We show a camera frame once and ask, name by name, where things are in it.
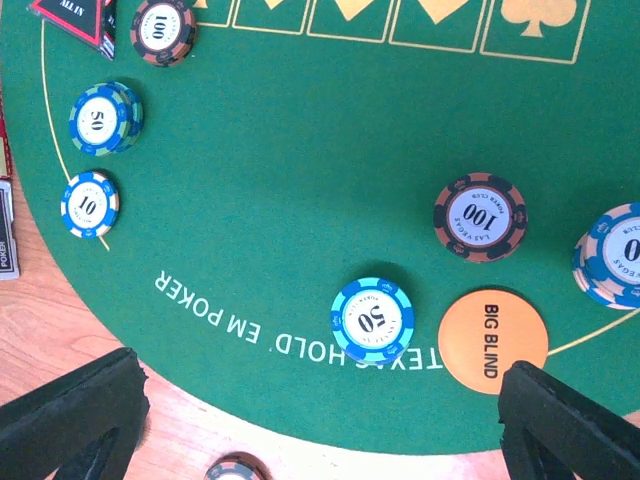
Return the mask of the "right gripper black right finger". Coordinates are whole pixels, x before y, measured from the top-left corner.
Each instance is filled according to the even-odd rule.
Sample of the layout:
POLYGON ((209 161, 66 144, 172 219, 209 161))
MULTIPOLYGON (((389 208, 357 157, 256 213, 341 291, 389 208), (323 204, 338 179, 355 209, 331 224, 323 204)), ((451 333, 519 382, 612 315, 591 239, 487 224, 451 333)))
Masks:
POLYGON ((512 479, 639 477, 639 429, 527 361, 505 372, 498 410, 512 479))

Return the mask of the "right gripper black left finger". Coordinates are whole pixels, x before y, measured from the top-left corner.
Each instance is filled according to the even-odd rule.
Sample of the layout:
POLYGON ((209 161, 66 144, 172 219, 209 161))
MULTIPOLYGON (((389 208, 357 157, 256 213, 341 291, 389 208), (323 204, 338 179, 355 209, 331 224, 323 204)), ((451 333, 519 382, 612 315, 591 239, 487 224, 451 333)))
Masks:
POLYGON ((3 479, 122 479, 142 437, 147 379, 118 348, 1 406, 3 479))

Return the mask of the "blue peach chips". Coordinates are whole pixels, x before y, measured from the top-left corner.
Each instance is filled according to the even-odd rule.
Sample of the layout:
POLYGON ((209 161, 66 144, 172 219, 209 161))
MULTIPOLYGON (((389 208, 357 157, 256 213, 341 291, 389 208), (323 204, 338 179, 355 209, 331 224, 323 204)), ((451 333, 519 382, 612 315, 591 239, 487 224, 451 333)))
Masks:
POLYGON ((102 237, 116 223, 119 195, 107 176, 85 171, 69 180, 61 198, 60 212, 65 227, 76 237, 102 237))
POLYGON ((580 289, 597 303, 637 309, 639 204, 622 204, 602 214, 576 244, 572 269, 580 289))

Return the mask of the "dark red poker chip stack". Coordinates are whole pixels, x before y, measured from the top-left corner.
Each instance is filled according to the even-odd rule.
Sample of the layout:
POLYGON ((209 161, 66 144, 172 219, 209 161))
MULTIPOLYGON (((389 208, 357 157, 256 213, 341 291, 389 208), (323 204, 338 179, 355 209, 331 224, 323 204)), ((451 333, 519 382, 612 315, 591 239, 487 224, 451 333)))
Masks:
POLYGON ((206 471, 208 480, 269 480, 271 474, 265 464, 248 452, 228 453, 206 471))

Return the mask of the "dark red chips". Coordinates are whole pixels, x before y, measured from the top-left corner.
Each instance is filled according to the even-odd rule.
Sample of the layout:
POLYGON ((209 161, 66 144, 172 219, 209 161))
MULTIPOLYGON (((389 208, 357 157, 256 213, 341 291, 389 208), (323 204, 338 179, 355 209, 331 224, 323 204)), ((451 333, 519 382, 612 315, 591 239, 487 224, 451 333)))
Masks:
POLYGON ((473 263, 488 263, 518 248, 527 231, 528 210, 512 183, 494 174, 473 172, 440 192, 433 226, 450 252, 473 263))
POLYGON ((185 1, 143 1, 130 27, 133 48, 156 67, 181 63, 193 48, 196 36, 195 15, 185 1))

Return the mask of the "teal blue chips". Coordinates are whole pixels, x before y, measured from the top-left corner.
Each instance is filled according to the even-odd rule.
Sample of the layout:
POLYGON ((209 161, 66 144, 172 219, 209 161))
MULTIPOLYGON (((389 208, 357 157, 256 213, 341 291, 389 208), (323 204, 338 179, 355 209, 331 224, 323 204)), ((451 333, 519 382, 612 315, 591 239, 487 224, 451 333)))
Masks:
POLYGON ((386 365, 408 348, 415 312, 398 285, 365 277, 346 284, 336 295, 330 324, 337 345, 348 357, 367 365, 386 365))

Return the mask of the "blue chip stack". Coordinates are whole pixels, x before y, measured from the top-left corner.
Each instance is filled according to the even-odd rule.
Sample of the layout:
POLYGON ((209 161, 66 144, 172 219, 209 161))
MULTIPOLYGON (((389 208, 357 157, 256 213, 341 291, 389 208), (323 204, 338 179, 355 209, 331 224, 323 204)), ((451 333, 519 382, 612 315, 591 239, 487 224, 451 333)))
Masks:
POLYGON ((73 144, 93 156, 128 150, 143 127, 141 98, 118 81, 92 85, 76 99, 69 116, 73 144))

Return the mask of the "black red triangular dealer button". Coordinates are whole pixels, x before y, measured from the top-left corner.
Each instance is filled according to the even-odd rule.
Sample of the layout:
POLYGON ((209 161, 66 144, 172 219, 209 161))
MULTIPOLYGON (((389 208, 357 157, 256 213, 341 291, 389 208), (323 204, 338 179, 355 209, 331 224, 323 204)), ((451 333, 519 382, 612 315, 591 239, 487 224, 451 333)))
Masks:
POLYGON ((28 9, 113 60, 116 5, 116 0, 36 0, 28 9))

